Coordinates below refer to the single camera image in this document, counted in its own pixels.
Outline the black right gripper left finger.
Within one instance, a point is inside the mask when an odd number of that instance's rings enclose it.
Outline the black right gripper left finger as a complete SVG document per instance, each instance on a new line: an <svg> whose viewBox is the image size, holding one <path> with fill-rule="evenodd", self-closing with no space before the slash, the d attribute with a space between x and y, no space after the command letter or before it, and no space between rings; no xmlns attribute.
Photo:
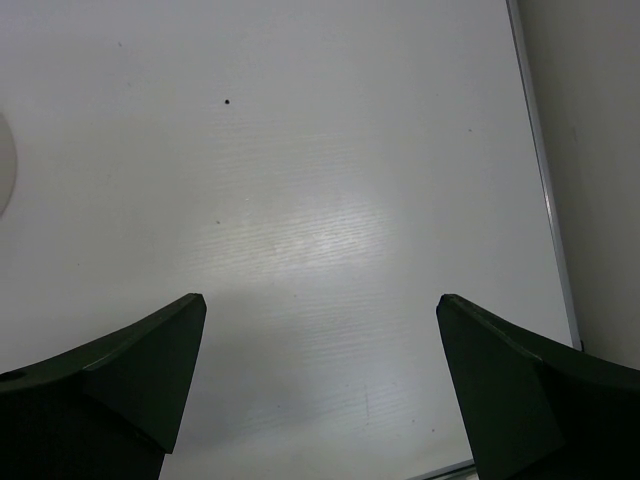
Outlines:
<svg viewBox="0 0 640 480"><path fill-rule="evenodd" d="M1 375L4 479L156 479L173 452L206 318L190 293Z"/></svg>

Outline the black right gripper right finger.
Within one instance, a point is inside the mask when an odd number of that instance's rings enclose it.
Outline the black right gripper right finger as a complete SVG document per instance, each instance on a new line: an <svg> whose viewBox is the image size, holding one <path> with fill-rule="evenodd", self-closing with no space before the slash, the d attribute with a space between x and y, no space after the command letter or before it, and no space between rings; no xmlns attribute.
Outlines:
<svg viewBox="0 0 640 480"><path fill-rule="evenodd" d="M481 479L636 479L639 373L454 294L436 308Z"/></svg>

